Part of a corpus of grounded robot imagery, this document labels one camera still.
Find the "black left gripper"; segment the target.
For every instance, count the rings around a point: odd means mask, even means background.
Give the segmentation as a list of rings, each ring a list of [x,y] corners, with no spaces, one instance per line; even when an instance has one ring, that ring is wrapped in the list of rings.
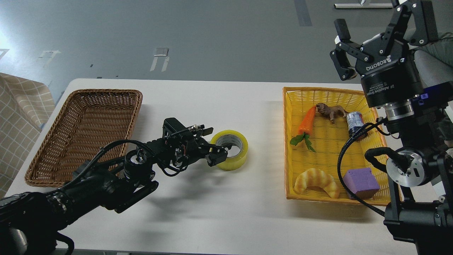
[[[228,157],[228,143],[225,146],[218,146],[207,143],[201,137],[163,137],[163,139],[164,147],[167,149],[163,160],[164,168],[183,169],[203,158],[212,167],[223,163]]]

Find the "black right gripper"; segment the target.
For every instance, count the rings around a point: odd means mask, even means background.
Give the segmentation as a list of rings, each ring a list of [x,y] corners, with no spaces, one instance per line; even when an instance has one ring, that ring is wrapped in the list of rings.
[[[334,21],[338,35],[331,60],[342,81],[353,79],[358,72],[369,108],[420,94],[423,86],[409,45],[424,46],[440,38],[432,1],[392,0],[391,4],[395,11],[382,38],[369,39],[362,45],[363,50],[351,41],[346,20]],[[357,72],[348,56],[358,60]]]

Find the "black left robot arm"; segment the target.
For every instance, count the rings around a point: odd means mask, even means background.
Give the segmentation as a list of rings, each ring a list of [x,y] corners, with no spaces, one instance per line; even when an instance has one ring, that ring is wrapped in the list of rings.
[[[111,142],[56,190],[2,198],[1,254],[48,255],[57,242],[63,242],[68,246],[66,255],[71,255],[74,241],[60,231],[99,206],[122,213],[146,198],[159,185],[154,165],[165,175],[176,176],[202,158],[209,166],[223,163],[233,143],[207,142],[204,136],[212,132],[211,127],[184,126],[167,118],[161,138]]]

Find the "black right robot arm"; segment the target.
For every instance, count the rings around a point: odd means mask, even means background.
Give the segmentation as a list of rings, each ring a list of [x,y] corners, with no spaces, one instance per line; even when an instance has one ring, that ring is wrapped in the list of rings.
[[[351,41],[344,19],[335,20],[336,47],[330,52],[342,80],[361,76],[369,108],[384,108],[386,116],[366,123],[341,149],[338,170],[348,147],[380,124],[398,134],[402,147],[372,148],[365,159],[387,175],[390,203],[384,225],[393,239],[414,243],[419,255],[452,254],[452,158],[442,149],[436,124],[452,101],[452,82],[424,88],[409,46],[437,40],[432,3],[393,0],[392,19],[385,32],[362,44]]]

